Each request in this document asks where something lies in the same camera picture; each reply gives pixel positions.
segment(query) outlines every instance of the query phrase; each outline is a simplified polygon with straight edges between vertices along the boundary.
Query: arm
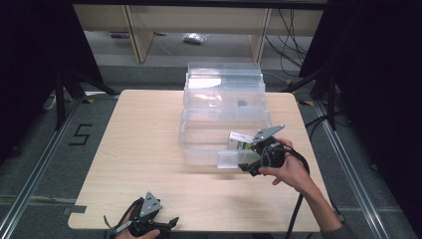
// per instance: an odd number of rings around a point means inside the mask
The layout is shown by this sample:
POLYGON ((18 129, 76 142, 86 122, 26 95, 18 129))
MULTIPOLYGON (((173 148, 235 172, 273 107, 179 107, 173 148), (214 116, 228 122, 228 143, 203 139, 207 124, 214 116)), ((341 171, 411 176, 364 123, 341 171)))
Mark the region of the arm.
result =
MULTIPOLYGON (((279 138, 278 141, 293 148, 293 144, 286 139, 279 138)), ((283 181, 301 193, 308 202, 321 232, 334 231, 342 226, 310 175, 300 161, 291 154, 286 153, 285 164, 282 167, 261 167, 259 171, 264 175, 275 176, 273 185, 283 181)))

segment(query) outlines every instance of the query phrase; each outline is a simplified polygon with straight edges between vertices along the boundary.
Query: black cable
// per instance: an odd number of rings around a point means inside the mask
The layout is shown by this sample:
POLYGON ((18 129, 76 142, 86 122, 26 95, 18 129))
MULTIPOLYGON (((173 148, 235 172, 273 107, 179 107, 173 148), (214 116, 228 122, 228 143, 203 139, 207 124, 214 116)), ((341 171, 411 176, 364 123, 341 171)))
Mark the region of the black cable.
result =
POLYGON ((267 41, 268 41, 268 43, 270 44, 270 46, 273 48, 273 50, 277 53, 277 54, 279 54, 280 55, 280 66, 281 66, 281 68, 282 68, 282 71, 286 74, 286 75, 288 75, 288 76, 290 76, 290 77, 297 77, 296 75, 292 75, 292 74, 290 74, 290 73, 288 73, 288 72, 286 72, 286 70, 285 70, 285 68, 283 67, 283 57, 284 58, 286 58, 288 61, 290 61, 291 63, 293 63, 293 64, 295 64, 297 67, 301 67, 301 65, 299 65, 299 63, 297 63, 295 60, 293 60, 291 57, 289 57, 288 55, 286 55, 285 53, 283 53, 283 52, 281 52, 279 49, 277 49, 274 45, 273 45, 273 43, 271 43, 271 41, 270 41, 270 39, 268 39, 268 37, 266 36, 265 37, 266 39, 267 39, 267 41))
POLYGON ((289 57, 288 55, 286 55, 284 52, 280 51, 277 47, 275 47, 273 45, 273 43, 270 41, 270 39, 268 39, 268 36, 266 36, 266 39, 268 41, 268 43, 270 44, 270 46, 273 48, 273 50, 279 54, 280 56, 286 58, 287 60, 289 60, 290 62, 292 62, 293 64, 295 64, 297 67, 301 67, 302 65, 299 64, 298 62, 296 62, 295 60, 293 60, 291 57, 289 57))
MULTIPOLYGON (((284 150, 278 150, 278 151, 290 153, 292 156, 294 156, 297 160, 299 160, 302 163, 302 165, 304 166, 307 173, 311 173, 310 166, 308 165, 307 160, 300 153, 295 151, 292 147, 290 147, 288 145, 284 145, 284 147, 286 147, 286 146, 289 147, 290 149, 284 149, 284 150)), ((292 214, 291 221, 289 223, 289 228, 288 228, 288 231, 286 233, 285 239, 289 239, 292 235, 293 228, 294 228, 295 222, 296 222, 296 218, 298 217, 299 209, 301 208, 303 200, 304 200, 304 196, 300 193, 299 197, 298 197, 298 201, 296 202, 295 209, 294 209, 293 214, 292 214)))
POLYGON ((286 39, 286 43, 285 44, 287 44, 287 40, 289 39, 289 37, 291 37, 292 38, 292 41, 295 43, 295 46, 296 46, 296 49, 292 49, 292 50, 294 50, 294 51, 297 51, 297 52, 300 52, 300 53, 307 53, 307 51, 304 49, 304 48, 302 48, 299 44, 298 44, 298 42, 296 41, 296 35, 295 35, 295 25, 294 25, 294 18, 295 18, 295 13, 294 13, 294 11, 295 10, 293 10, 293 9, 291 9, 291 26, 289 27, 288 26, 288 24, 287 24, 287 22, 286 22, 286 20, 285 20, 285 18, 283 17, 283 14, 282 14, 282 12, 281 12, 281 10, 279 9, 279 15, 280 15, 280 17, 282 18, 282 21, 283 21, 283 23, 285 24, 285 27, 286 27, 286 29, 287 29, 287 31, 288 31, 288 38, 286 39))

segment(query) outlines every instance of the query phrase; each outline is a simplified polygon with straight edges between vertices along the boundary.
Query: human hand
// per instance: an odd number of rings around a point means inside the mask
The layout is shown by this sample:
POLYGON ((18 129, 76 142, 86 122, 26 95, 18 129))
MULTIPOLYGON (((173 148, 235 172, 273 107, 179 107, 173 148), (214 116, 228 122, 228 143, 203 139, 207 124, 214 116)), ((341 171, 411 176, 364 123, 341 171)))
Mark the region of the human hand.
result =
MULTIPOLYGON (((292 142, 287 139, 277 138, 277 141, 286 145, 287 149, 293 148, 292 142)), ((296 157, 286 152, 285 158, 285 163, 282 167, 260 167, 258 170, 264 175, 275 176, 273 185, 278 185, 283 181, 300 193, 311 190, 316 186, 302 163, 296 157)))
POLYGON ((152 231, 149 231, 148 233, 146 233, 145 235, 141 236, 141 237, 134 237, 130 234, 129 230, 124 229, 123 231, 121 231, 120 233, 118 233, 115 236, 115 239, 133 239, 133 238, 137 238, 137 239, 155 239, 157 236, 159 235, 159 230, 155 229, 152 231))
MULTIPOLYGON (((127 213, 126 217, 124 218, 124 220, 122 221, 121 224, 126 223, 129 220, 129 217, 131 215, 133 208, 127 213)), ((149 231, 148 233, 146 233, 145 235, 141 236, 141 237, 134 237, 130 234, 129 230, 126 228, 124 230, 122 230, 120 233, 118 233, 117 235, 115 235, 114 239, 133 239, 133 238, 137 238, 137 239, 155 239, 158 235, 159 235, 160 231, 158 229, 149 231)))

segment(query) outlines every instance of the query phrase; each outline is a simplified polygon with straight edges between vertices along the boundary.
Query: transparent plastic box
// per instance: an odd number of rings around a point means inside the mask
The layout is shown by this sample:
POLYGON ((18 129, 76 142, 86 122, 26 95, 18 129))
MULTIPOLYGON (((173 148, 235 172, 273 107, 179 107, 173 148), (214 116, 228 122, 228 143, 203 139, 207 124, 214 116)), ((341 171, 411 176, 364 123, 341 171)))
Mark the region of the transparent plastic box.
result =
POLYGON ((232 131, 254 136, 272 125, 259 65, 189 64, 183 104, 179 146, 187 164, 235 168, 259 157, 250 149, 227 149, 232 131))

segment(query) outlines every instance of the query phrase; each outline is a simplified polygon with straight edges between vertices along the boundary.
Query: wooden tabletop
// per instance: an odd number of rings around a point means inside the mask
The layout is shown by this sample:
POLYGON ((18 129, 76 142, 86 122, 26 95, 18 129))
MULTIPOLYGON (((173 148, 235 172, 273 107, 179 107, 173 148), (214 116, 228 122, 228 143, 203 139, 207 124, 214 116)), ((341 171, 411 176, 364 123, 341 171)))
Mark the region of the wooden tabletop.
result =
MULTIPOLYGON (((290 139, 309 162, 311 176, 326 195, 317 161, 295 97, 266 93, 272 123, 286 127, 276 137, 290 139)), ((178 147, 183 92, 122 92, 78 197, 85 213, 72 213, 74 229, 107 229, 146 192, 161 200, 155 218, 179 217, 174 231, 287 231, 299 194, 272 176, 252 177, 240 169, 186 165, 178 147)), ((319 231, 304 201, 294 231, 319 231)))

